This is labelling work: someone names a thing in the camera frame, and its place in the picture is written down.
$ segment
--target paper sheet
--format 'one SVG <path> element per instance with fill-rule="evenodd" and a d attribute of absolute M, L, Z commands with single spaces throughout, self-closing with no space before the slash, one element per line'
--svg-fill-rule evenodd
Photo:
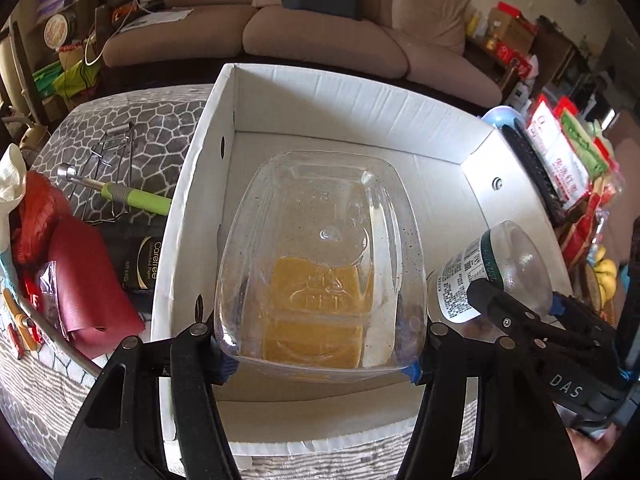
<path fill-rule="evenodd" d="M 147 25 L 156 25 L 157 23 L 179 22 L 186 18 L 193 9 L 187 10 L 164 10 L 163 12 L 152 12 L 140 18 L 133 20 L 129 25 L 122 27 L 121 32 L 132 30 L 134 28 L 146 27 Z"/>

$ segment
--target red leather item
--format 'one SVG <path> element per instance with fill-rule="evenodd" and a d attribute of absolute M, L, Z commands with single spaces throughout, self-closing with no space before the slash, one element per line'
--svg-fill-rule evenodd
<path fill-rule="evenodd" d="M 58 223 L 49 245 L 56 262 L 60 317 L 71 343 L 89 359 L 112 351 L 145 324 L 120 288 L 100 233 L 73 216 Z"/>

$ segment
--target plastic clamshell container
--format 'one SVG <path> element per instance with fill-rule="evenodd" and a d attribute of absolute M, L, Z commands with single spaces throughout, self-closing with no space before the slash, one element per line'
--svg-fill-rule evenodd
<path fill-rule="evenodd" d="M 420 237 L 391 164 L 292 151 L 258 169 L 220 265 L 224 352 L 274 376 L 370 378 L 418 357 L 425 305 Z"/>

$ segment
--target white cardboard box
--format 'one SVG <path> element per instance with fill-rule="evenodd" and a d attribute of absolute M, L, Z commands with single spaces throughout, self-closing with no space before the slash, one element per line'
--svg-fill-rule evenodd
<path fill-rule="evenodd" d="M 554 290 L 571 286 L 537 193 L 498 130 L 429 97 L 357 77 L 303 68 L 228 64 L 193 136 L 175 190 L 159 263 L 152 340 L 194 322 L 197 295 L 212 309 L 220 256 L 258 167 L 288 150 L 388 160 L 407 190 L 426 273 L 503 220 L 537 245 Z M 495 190 L 496 178 L 502 187 Z M 241 364 L 216 398 L 235 455 L 335 450 L 409 431 L 422 388 L 401 374 L 353 384 L 268 378 Z M 162 430 L 178 452 L 168 380 Z"/>

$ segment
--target plastic water bottle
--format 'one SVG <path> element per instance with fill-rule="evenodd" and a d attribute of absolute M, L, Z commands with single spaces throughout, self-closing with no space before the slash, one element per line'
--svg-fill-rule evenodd
<path fill-rule="evenodd" d="M 504 335 L 466 301 L 469 283 L 488 279 L 539 316 L 552 303 L 546 265 L 529 236 L 512 221 L 487 230 L 427 279 L 427 310 L 464 337 L 493 342 Z"/>

